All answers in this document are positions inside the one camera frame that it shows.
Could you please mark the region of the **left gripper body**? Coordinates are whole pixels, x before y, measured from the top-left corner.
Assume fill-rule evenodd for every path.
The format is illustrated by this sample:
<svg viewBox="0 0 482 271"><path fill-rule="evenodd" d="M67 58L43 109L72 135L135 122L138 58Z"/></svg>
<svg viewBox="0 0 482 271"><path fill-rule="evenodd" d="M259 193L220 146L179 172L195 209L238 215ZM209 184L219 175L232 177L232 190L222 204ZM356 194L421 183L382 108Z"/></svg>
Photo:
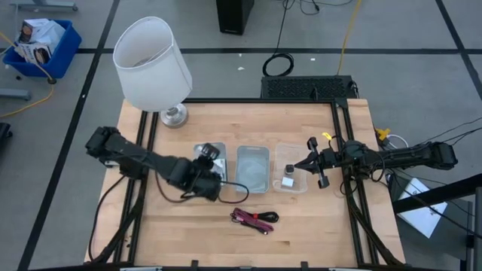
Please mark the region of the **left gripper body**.
<svg viewBox="0 0 482 271"><path fill-rule="evenodd" d="M198 157L193 161L192 181L188 192L209 201L216 201L221 191L221 176L212 172L214 162L209 157Z"/></svg>

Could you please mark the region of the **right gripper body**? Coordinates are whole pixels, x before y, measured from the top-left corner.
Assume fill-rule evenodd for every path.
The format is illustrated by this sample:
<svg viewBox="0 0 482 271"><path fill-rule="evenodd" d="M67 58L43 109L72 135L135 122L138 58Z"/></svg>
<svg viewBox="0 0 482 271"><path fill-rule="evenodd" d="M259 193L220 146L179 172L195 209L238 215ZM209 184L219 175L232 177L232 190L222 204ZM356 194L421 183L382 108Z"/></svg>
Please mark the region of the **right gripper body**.
<svg viewBox="0 0 482 271"><path fill-rule="evenodd" d="M318 143L317 143L317 140L316 140L315 137L310 137L308 139L307 146L308 146L308 149L310 150L310 153L311 152L317 152L319 154L318 159L316 161L316 165L319 167L319 171L320 171L320 173L317 174L319 176L318 184L319 184L320 189L326 188L330 185L330 183L329 183L328 177L324 173L324 170L325 169L332 169L332 168L323 167L323 165L321 164L320 153L323 150L321 152L318 152L318 150L317 150ZM341 159L340 159L339 155L337 154L337 165L335 167L338 167L340 165L340 161L341 161Z"/></svg>

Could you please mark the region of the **white packaged item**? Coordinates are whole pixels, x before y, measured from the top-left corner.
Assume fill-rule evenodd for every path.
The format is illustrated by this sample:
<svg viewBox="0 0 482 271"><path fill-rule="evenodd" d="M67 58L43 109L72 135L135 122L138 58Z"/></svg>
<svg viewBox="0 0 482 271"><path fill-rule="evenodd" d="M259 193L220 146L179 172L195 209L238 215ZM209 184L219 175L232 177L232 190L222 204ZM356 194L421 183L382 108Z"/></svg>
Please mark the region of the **white packaged item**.
<svg viewBox="0 0 482 271"><path fill-rule="evenodd" d="M221 176L222 181L227 180L227 164L225 159L216 159L212 171Z"/></svg>

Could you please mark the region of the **clear plastic bin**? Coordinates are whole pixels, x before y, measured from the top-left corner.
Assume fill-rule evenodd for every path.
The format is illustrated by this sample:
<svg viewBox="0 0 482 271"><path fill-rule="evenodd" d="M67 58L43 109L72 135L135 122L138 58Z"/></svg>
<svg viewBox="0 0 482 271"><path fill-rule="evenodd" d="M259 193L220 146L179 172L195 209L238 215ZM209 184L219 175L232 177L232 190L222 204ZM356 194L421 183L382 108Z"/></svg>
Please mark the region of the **clear plastic bin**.
<svg viewBox="0 0 482 271"><path fill-rule="evenodd" d="M307 192L307 173L301 169L294 168L294 174L285 174L285 166L293 166L302 161L308 155L307 149L300 145L278 144L276 146L274 166L273 166L273 189L283 193L305 193ZM282 178L289 177L294 179L293 187L283 187Z"/></svg>

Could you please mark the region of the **grey plastic bin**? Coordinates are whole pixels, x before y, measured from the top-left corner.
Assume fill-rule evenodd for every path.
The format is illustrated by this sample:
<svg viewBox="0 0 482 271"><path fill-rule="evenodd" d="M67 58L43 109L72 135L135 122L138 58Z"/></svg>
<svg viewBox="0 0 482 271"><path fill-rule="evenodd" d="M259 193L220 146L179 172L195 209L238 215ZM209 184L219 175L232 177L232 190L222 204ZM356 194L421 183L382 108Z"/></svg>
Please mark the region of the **grey plastic bin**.
<svg viewBox="0 0 482 271"><path fill-rule="evenodd" d="M219 149L220 151L220 154L218 156L217 159L225 159L226 160L226 164L227 164L227 152L226 152L226 147L225 147L225 144L222 143L222 142L210 142L210 144L214 145L217 149ZM193 150L194 150L194 158L197 158L198 156L201 155L200 151L201 151L201 147L203 146L204 144L198 144L198 145L195 145Z"/></svg>
<svg viewBox="0 0 482 271"><path fill-rule="evenodd" d="M236 150L235 182L249 193L266 193L270 187L270 150L241 145Z"/></svg>

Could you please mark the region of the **black perforated case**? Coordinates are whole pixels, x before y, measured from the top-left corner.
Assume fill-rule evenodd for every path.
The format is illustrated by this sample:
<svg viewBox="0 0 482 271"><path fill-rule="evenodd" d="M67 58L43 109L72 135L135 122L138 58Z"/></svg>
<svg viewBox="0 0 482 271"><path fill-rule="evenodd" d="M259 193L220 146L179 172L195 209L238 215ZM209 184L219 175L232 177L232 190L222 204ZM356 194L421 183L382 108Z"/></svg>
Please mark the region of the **black perforated case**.
<svg viewBox="0 0 482 271"><path fill-rule="evenodd" d="M351 76L285 76L261 79L262 99L357 99L358 86Z"/></svg>

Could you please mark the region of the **white flat box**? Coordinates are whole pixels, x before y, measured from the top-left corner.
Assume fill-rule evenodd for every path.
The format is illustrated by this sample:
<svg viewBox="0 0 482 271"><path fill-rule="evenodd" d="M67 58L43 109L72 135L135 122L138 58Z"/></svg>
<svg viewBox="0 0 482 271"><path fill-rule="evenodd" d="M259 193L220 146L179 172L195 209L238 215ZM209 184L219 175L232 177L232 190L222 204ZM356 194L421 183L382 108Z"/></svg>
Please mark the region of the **white flat box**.
<svg viewBox="0 0 482 271"><path fill-rule="evenodd" d="M418 178L412 178L405 188L402 189L400 199L411 198L417 196L419 193L429 191ZM448 204L441 202L429 207L422 207L410 211L399 213L398 216L411 225L415 230L424 235L427 239L430 239L438 222L441 219L440 213L443 214Z"/></svg>

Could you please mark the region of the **black metal beam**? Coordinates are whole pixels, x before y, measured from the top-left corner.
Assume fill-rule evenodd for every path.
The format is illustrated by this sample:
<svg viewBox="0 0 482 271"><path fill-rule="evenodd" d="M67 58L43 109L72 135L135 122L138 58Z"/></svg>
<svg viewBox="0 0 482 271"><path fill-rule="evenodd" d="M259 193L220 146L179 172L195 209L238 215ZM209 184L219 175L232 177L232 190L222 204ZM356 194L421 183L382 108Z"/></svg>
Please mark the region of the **black metal beam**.
<svg viewBox="0 0 482 271"><path fill-rule="evenodd" d="M412 196L411 198L396 200L392 203L392 206L395 213L402 213L422 208L423 206L432 206L441 202L448 202L452 199L471 196L476 193L479 187L482 187L482 173L443 187L437 187L419 193L417 196Z"/></svg>

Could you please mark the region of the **white shade table lamp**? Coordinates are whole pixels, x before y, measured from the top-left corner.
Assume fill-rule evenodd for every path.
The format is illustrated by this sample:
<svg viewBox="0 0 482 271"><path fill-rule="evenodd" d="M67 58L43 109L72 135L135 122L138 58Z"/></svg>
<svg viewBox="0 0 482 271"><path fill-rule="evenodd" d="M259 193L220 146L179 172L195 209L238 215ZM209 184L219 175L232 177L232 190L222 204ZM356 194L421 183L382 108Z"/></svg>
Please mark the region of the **white shade table lamp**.
<svg viewBox="0 0 482 271"><path fill-rule="evenodd" d="M112 57L124 97L132 106L158 113L169 128L187 122L182 102L193 90L193 78L166 21L137 20L119 37Z"/></svg>

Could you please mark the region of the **grey metal cart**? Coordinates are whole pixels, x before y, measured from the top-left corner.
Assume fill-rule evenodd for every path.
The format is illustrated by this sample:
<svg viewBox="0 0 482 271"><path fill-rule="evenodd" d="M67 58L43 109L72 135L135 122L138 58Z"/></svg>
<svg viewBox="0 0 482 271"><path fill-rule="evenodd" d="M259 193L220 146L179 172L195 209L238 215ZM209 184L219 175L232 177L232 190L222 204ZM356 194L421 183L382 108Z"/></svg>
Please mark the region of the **grey metal cart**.
<svg viewBox="0 0 482 271"><path fill-rule="evenodd" d="M392 202L398 200L409 181L410 179L395 174L389 176ZM465 263L471 260L471 256L482 259L482 187L471 196L452 199L446 203L448 206L443 214L440 213L441 219L430 239L402 220L399 213L395 213L402 246L410 248L419 256L437 252L448 254Z"/></svg>

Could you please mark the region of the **black computer tower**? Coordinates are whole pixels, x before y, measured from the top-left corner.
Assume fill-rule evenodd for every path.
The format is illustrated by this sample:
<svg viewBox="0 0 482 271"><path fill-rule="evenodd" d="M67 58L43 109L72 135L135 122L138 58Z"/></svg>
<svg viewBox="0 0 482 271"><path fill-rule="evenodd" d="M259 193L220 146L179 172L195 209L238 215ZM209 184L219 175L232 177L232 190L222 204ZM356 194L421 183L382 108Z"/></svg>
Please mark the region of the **black computer tower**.
<svg viewBox="0 0 482 271"><path fill-rule="evenodd" d="M243 35L255 0L215 0L220 32Z"/></svg>

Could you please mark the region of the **blue plastic crate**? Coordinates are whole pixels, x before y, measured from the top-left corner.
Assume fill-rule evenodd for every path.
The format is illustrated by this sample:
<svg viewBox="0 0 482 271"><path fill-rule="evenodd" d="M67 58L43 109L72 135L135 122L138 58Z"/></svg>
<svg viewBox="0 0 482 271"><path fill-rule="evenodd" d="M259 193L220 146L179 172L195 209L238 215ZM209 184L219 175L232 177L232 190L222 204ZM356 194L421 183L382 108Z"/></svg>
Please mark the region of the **blue plastic crate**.
<svg viewBox="0 0 482 271"><path fill-rule="evenodd" d="M70 20L54 20L60 24L66 31L57 45L55 51L51 54L51 59L46 64L28 63L18 53L15 48L19 44L18 39L14 45L7 49L3 58L3 63L16 69L20 74L27 77L40 77L58 79L63 78L74 55L82 42L81 36L75 30Z"/></svg>

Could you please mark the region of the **grey metal table foot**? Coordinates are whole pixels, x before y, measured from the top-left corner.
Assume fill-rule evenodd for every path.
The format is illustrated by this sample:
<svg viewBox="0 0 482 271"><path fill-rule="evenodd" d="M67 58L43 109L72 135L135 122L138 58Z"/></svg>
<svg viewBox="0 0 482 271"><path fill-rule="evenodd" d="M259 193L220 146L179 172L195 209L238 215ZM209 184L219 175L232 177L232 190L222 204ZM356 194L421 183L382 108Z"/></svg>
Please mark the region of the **grey metal table foot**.
<svg viewBox="0 0 482 271"><path fill-rule="evenodd" d="M32 96L28 90L0 88L0 98L29 101Z"/></svg>
<svg viewBox="0 0 482 271"><path fill-rule="evenodd" d="M10 5L32 11L78 11L75 2L67 0L9 0Z"/></svg>

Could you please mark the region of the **white printed carton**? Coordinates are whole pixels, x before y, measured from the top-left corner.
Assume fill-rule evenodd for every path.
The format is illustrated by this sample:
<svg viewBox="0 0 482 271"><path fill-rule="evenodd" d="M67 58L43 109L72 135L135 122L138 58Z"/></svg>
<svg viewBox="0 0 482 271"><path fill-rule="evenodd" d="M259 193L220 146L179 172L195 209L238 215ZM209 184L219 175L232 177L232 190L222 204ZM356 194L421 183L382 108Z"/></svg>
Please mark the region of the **white printed carton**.
<svg viewBox="0 0 482 271"><path fill-rule="evenodd" d="M65 31L54 20L27 19L22 22L18 42L30 47L46 47L49 53L53 53Z"/></svg>
<svg viewBox="0 0 482 271"><path fill-rule="evenodd" d="M14 49L24 60L32 64L46 64L51 59L50 48L46 44L18 44Z"/></svg>

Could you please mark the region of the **black aluminium frame rail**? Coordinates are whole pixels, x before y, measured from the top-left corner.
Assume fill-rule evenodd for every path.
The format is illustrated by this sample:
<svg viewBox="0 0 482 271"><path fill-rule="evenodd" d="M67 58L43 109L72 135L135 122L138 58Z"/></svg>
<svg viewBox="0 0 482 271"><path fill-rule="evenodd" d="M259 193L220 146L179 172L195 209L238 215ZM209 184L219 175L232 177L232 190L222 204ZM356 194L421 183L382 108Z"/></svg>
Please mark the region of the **black aluminium frame rail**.
<svg viewBox="0 0 482 271"><path fill-rule="evenodd" d="M187 98L183 103L301 103L301 104L333 104L347 106L347 99L261 99L261 98Z"/></svg>
<svg viewBox="0 0 482 271"><path fill-rule="evenodd" d="M337 112L337 104L335 102L331 103L331 113L333 117L334 131L336 135L338 151L341 151L342 145L343 145L342 132L340 127L340 119ZM358 266L360 263L364 263L364 255L363 255L362 244L361 244L360 235L358 231L358 223L351 210L352 193L348 191L348 189L350 188L349 177L347 175L347 171L345 170L345 167L341 166L341 169L342 169L342 177L343 177L341 187L344 189L343 195L346 200L346 204L348 208L349 225L350 225L351 234L352 234L352 243L353 243L353 248L355 253L356 266Z"/></svg>
<svg viewBox="0 0 482 271"><path fill-rule="evenodd" d="M154 140L155 140L155 133L157 130L157 122L158 122L159 114L152 113L148 114L147 121L145 124L145 134L143 139L147 139L147 143L145 148L148 151L152 151L154 147ZM130 211L134 209L134 205L136 204L138 199L145 199L145 194L147 191L147 184L148 184L148 172L145 173L145 176L140 180L134 180L134 190L133 190L133 198L131 202ZM124 243L122 249L122 257L126 256L126 260L131 265L135 264L136 260L136 252L138 248L139 242L139 233L141 229L142 223L142 213L144 208L144 201L140 203L140 207L137 208L136 217L134 218L133 222L129 226L126 231L126 235L124 237Z"/></svg>
<svg viewBox="0 0 482 271"><path fill-rule="evenodd" d="M350 114L349 114L349 109L348 108L342 108L343 112L343 119L345 123L345 128L346 128L346 134L347 138L349 140L354 140L354 133L352 129L352 123L350 119ZM371 216L368 208L368 201L367 197L365 194L365 185L364 181L361 179L358 179L356 181L357 184L357 191L358 191L358 200L361 208L361 213L363 218L365 219L365 223L371 227ZM367 244L369 248L369 253L370 253L370 258L371 258L371 263L379 263L379 258L378 258L378 252L375 244L371 241L368 232L365 232L367 236Z"/></svg>
<svg viewBox="0 0 482 271"><path fill-rule="evenodd" d="M136 134L136 144L137 145L142 145L144 134L145 134L145 124L146 124L146 121L147 121L147 116L148 116L147 112L143 111L141 113L141 117L140 117L140 120L139 120L139 126L138 126L138 130L137 130L137 134ZM125 221L127 220L127 215L130 212L131 202L132 202L132 198L133 198L134 184L135 184L134 180L129 178L128 182L127 182L125 197L124 197L123 210L122 210L121 217L120 217L120 226L121 227L125 224ZM112 258L113 263L121 262L123 242L124 242L123 237L121 237L120 240L117 242L117 245L116 245L115 250L114 250L113 258Z"/></svg>
<svg viewBox="0 0 482 271"><path fill-rule="evenodd" d="M28 271L190 271L191 266L128 266L125 263L92 264L80 266L31 269ZM202 267L198 271L301 271L300 267ZM423 269L410 266L362 265L361 268L349 267L310 267L310 271L446 271Z"/></svg>

